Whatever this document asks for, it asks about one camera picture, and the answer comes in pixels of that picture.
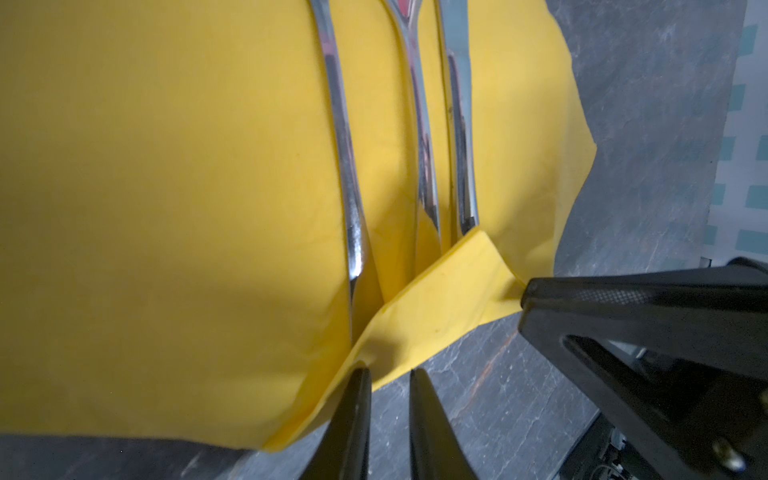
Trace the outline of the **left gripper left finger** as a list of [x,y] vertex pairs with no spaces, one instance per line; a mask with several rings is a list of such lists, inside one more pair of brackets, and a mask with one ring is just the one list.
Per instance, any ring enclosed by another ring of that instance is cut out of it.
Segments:
[[368,478],[371,396],[369,369],[355,369],[301,480]]

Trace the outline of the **silver spoon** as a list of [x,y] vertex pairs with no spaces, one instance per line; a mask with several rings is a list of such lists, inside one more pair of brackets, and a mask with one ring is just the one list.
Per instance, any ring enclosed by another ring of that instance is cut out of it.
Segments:
[[330,2],[311,0],[310,5],[316,23],[327,76],[345,216],[348,275],[350,283],[355,285],[362,276],[366,266],[368,240],[357,178],[340,56],[331,18]]

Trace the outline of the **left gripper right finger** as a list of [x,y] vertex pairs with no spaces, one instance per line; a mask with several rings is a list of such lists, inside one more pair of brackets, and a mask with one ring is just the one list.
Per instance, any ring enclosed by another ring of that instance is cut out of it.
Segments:
[[413,369],[409,378],[411,478],[478,480],[427,372]]

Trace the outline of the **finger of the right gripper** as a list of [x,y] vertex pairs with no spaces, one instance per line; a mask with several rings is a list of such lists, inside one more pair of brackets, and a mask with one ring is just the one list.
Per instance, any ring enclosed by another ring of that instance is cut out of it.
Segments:
[[624,276],[537,278],[528,284],[521,306],[534,301],[765,312],[767,266],[731,263]]
[[527,308],[520,331],[661,478],[766,478],[766,314]]

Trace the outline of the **yellow paper napkin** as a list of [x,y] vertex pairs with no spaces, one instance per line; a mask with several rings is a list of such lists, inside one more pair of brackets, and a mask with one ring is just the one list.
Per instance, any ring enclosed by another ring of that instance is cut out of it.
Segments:
[[435,260],[394,22],[331,12],[382,289],[357,341],[307,2],[2,3],[3,433],[278,451],[355,366],[382,387],[552,274],[596,146],[547,5],[469,5],[480,222]]

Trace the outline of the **silver fork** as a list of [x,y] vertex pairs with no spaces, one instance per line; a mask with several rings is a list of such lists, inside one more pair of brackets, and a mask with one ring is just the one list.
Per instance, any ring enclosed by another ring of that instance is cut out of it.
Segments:
[[438,186],[418,35],[422,2],[386,1],[385,5],[401,36],[412,89],[417,135],[417,198],[421,214],[419,221],[425,224],[424,229],[429,234],[440,240]]

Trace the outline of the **silver knife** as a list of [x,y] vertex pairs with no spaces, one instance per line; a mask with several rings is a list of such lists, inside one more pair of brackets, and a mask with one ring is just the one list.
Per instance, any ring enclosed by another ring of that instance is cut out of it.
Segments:
[[461,238],[479,224],[472,132],[468,2],[439,0],[438,14],[449,120],[455,233]]

